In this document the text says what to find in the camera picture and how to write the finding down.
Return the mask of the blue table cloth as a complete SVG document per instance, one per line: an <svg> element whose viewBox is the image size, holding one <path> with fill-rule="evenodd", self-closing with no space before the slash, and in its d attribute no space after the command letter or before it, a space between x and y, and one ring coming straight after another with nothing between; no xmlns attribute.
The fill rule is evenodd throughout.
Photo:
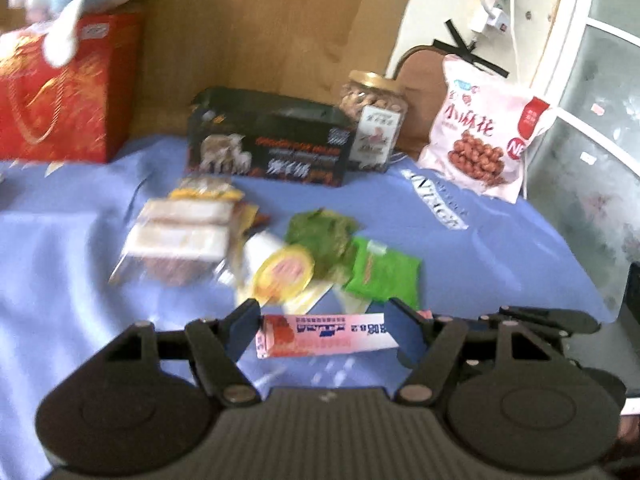
<svg viewBox="0 0 640 480"><path fill-rule="evenodd" d="M1 167L1 474L38 479L49 464L35 433L41 399L133 322L178 330L222 318L235 292L212 281L112 285L131 223L183 174L186 142L134 141L108 165ZM564 238L527 202L462 191L408 159L353 172L338 188L241 179L283 236L300 212L352 217L365 238L420 260L424 309L477 318L503 306L575 309L613 319Z"/></svg>

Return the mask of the white power adapter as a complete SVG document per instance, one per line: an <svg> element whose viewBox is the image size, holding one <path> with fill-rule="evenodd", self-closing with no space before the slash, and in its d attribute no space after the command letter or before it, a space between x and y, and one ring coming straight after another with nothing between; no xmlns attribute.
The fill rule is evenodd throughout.
<svg viewBox="0 0 640 480"><path fill-rule="evenodd" d="M502 34L510 36L513 51L514 53L518 53L518 40L516 40L515 33L515 8L516 0L511 3L511 28L506 34L503 34L503 32ZM491 14L491 9L492 6L487 2L487 0L480 0L480 6L474 11L470 21L470 29L472 32L472 39L470 41L471 49L475 47L480 36L485 35L486 29L492 28L487 24L487 20Z"/></svg>

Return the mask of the dark green snack packet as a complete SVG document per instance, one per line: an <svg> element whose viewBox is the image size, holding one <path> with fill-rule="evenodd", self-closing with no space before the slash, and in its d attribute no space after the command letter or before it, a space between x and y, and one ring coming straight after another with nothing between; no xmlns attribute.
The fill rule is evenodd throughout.
<svg viewBox="0 0 640 480"><path fill-rule="evenodd" d="M314 278L344 285L352 278L360 223L324 208L294 214L285 234L289 245L306 249L314 260Z"/></svg>

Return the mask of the pink snack bar packet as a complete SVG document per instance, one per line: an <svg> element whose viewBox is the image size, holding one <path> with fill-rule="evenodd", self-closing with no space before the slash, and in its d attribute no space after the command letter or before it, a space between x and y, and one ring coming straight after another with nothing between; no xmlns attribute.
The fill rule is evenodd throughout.
<svg viewBox="0 0 640 480"><path fill-rule="evenodd" d="M256 334L258 359L334 356L397 348L383 313L265 315Z"/></svg>

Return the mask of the nut jar gold lid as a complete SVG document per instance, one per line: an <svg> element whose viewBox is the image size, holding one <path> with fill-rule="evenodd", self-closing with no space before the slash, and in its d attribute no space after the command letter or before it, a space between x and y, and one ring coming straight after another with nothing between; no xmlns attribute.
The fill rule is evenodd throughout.
<svg viewBox="0 0 640 480"><path fill-rule="evenodd" d="M408 110L404 87L395 79L352 70L337 107L355 126L349 163L358 170L384 172Z"/></svg>

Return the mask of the red orange snack packet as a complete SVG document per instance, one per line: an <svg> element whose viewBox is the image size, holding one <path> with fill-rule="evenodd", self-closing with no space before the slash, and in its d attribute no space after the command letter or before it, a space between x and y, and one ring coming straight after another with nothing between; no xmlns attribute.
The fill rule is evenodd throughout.
<svg viewBox="0 0 640 480"><path fill-rule="evenodd" d="M192 174L179 180L177 186L167 195L170 200L204 200L218 205L232 205L234 225L245 237L251 237L264 230L271 221L269 214L249 202L245 194L236 188L229 178Z"/></svg>

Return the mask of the black cardboard box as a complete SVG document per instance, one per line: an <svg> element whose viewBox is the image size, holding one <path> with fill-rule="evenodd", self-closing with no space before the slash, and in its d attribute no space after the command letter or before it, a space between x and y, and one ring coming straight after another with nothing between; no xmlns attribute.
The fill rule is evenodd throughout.
<svg viewBox="0 0 640 480"><path fill-rule="evenodd" d="M340 186L355 128L338 108L254 90L198 92L188 119L188 168Z"/></svg>

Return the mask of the yellow jelly cup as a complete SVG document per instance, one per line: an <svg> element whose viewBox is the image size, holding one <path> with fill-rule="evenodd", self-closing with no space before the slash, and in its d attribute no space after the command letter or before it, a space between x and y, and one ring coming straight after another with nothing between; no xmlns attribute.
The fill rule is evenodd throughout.
<svg viewBox="0 0 640 480"><path fill-rule="evenodd" d="M260 304L280 304L303 292L314 276L314 258L299 245L277 250L255 272L253 298Z"/></svg>

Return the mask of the clear biscuit packet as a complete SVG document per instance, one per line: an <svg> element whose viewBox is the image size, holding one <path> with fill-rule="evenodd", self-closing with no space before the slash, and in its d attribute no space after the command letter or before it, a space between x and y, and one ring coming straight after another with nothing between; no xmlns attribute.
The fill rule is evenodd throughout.
<svg viewBox="0 0 640 480"><path fill-rule="evenodd" d="M240 205L232 200L148 200L125 238L110 282L184 286L214 280L232 269L239 220Z"/></svg>

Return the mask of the red gift bag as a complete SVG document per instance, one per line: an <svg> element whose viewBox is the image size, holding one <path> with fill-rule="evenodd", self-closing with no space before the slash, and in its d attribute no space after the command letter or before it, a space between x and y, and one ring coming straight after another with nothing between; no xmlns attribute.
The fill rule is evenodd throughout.
<svg viewBox="0 0 640 480"><path fill-rule="evenodd" d="M92 14L62 68L43 57L43 36L1 36L1 158L109 162L129 136L143 18Z"/></svg>

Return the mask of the white window frame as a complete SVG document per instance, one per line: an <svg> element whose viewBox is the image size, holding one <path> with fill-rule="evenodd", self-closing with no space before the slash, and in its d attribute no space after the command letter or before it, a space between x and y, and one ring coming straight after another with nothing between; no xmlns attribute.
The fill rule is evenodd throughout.
<svg viewBox="0 0 640 480"><path fill-rule="evenodd" d="M577 0L548 90L528 198L617 311L639 259L639 0Z"/></svg>

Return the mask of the pink snack bag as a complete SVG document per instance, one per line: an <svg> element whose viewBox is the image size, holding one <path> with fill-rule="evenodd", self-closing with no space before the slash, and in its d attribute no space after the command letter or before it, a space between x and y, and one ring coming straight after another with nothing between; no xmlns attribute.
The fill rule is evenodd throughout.
<svg viewBox="0 0 640 480"><path fill-rule="evenodd" d="M529 88L462 58L442 61L447 93L418 165L468 190L513 204L524 181L524 156L556 118Z"/></svg>

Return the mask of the wooden board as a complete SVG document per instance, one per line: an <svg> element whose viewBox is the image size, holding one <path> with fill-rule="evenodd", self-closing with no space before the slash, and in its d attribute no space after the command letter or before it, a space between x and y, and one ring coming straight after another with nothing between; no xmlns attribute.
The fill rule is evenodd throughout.
<svg viewBox="0 0 640 480"><path fill-rule="evenodd" d="M193 99L212 87L333 103L351 70L385 70L407 2L130 0L82 18L142 14L131 122L141 136L185 132Z"/></svg>

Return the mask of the brown chair back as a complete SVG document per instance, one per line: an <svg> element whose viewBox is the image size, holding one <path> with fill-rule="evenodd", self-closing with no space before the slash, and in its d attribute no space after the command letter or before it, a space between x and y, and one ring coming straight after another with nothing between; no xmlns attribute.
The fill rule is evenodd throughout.
<svg viewBox="0 0 640 480"><path fill-rule="evenodd" d="M408 104L396 148L413 160L430 143L433 122L446 98L444 57L444 52L432 46L413 47L401 55L394 71Z"/></svg>

